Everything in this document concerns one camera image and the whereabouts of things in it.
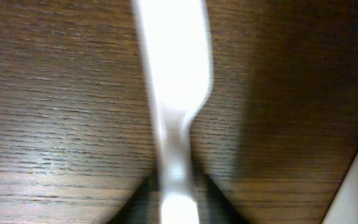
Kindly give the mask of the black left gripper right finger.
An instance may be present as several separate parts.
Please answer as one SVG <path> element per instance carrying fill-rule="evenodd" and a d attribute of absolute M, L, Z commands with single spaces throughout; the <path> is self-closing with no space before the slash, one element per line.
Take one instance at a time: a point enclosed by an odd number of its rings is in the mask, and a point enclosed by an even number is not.
<path fill-rule="evenodd" d="M 224 195 L 199 161 L 193 161 L 201 224 L 250 224 Z"/>

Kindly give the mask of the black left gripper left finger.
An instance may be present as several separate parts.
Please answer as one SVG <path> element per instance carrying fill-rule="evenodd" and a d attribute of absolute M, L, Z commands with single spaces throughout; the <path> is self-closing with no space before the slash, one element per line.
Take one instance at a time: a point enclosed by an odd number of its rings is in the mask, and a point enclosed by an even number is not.
<path fill-rule="evenodd" d="M 146 224 L 150 215 L 150 192 L 157 189 L 157 171 L 153 169 L 106 224 Z"/>

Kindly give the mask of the white plastic knife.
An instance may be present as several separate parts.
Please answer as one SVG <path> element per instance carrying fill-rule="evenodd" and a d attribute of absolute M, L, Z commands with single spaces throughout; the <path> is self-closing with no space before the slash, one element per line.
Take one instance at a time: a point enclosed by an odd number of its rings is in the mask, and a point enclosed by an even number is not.
<path fill-rule="evenodd" d="M 149 95 L 161 224 L 198 224 L 190 126 L 213 87 L 213 56 L 204 0 L 133 0 Z"/>

